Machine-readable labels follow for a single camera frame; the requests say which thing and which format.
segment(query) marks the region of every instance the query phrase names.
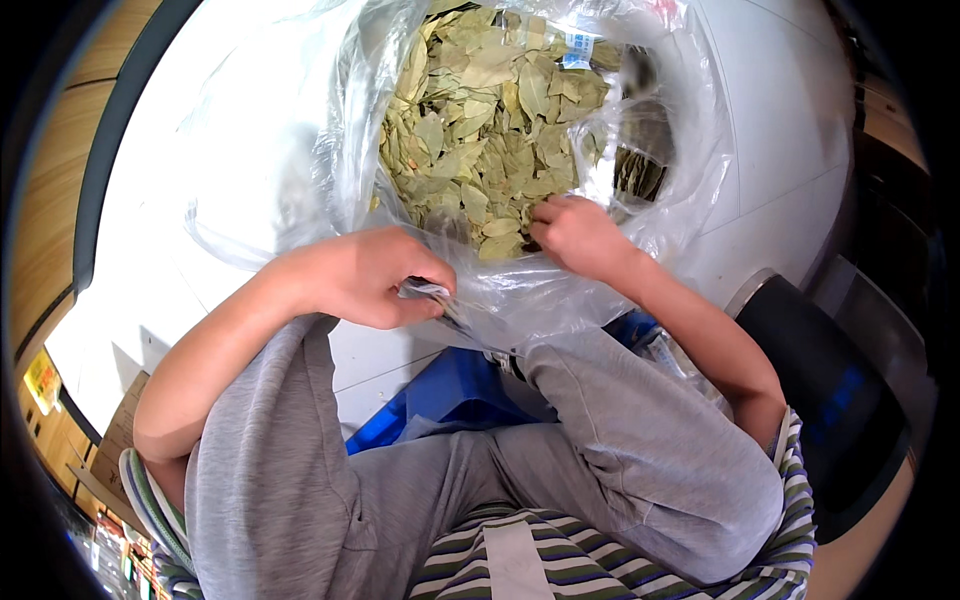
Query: right hand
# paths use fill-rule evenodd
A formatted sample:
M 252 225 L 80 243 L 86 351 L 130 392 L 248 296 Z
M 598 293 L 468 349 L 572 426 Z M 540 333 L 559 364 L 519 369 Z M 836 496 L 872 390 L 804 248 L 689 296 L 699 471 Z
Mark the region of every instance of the right hand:
M 272 276 L 302 315 L 326 313 L 352 323 L 392 329 L 440 317 L 426 298 L 397 295 L 408 276 L 421 276 L 457 293 L 450 265 L 399 227 L 369 229 L 303 246 L 268 264 Z
M 530 235 L 560 267 L 610 284 L 634 247 L 599 204 L 579 196 L 551 196 L 534 206 Z

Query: sneaker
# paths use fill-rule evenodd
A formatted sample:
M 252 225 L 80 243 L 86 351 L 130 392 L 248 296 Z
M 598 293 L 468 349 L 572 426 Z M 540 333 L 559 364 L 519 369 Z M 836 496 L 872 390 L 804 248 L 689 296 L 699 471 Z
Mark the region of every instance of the sneaker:
M 523 376 L 523 371 L 520 370 L 520 366 L 516 362 L 516 356 L 507 354 L 506 352 L 484 350 L 483 357 L 487 359 L 487 362 L 494 363 L 504 373 L 512 375 L 520 381 L 525 382 L 527 380 L 527 378 Z

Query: leg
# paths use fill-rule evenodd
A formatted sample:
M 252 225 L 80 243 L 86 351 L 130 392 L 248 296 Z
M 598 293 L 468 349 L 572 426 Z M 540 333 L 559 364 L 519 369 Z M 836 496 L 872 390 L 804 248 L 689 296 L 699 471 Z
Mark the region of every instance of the leg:
M 581 518 L 702 583 L 733 576 L 776 527 L 782 486 L 759 445 L 603 331 L 551 338 L 525 370 L 562 424 L 493 433 L 524 505 Z
M 327 317 L 284 327 L 214 404 L 187 473 L 208 598 L 395 598 L 430 544 L 505 497 L 490 439 L 437 436 L 348 457 Z

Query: cardboard box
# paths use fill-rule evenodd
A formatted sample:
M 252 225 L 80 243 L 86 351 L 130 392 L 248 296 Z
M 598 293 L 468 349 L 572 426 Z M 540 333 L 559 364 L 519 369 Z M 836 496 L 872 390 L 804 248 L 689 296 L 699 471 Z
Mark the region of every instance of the cardboard box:
M 104 488 L 106 488 L 114 498 L 119 499 L 130 508 L 130 500 L 123 489 L 123 481 L 120 479 L 120 468 L 117 466 L 120 460 L 120 453 L 133 446 L 133 415 L 136 413 L 136 406 L 140 403 L 140 394 L 147 385 L 147 379 L 150 376 L 141 371 L 127 393 L 120 401 L 120 406 L 113 413 L 113 419 L 104 434 L 103 440 L 97 447 L 97 454 L 93 457 L 93 464 L 90 465 L 90 474 L 96 478 Z M 100 497 L 100 501 L 107 504 L 108 508 L 120 515 L 114 507 L 110 506 L 108 499 Z

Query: leaf pile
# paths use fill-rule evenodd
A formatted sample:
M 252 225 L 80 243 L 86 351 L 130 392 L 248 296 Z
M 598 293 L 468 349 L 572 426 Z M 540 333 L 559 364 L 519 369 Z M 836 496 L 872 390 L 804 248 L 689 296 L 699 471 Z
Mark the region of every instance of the leaf pile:
M 597 46 L 618 62 L 615 46 Z M 537 17 L 434 1 L 380 129 L 380 158 L 414 224 L 463 211 L 481 259 L 521 254 L 533 205 L 578 185 L 567 128 L 609 88 L 593 71 L 563 70 L 565 52 Z M 588 139 L 595 161 L 603 146 Z

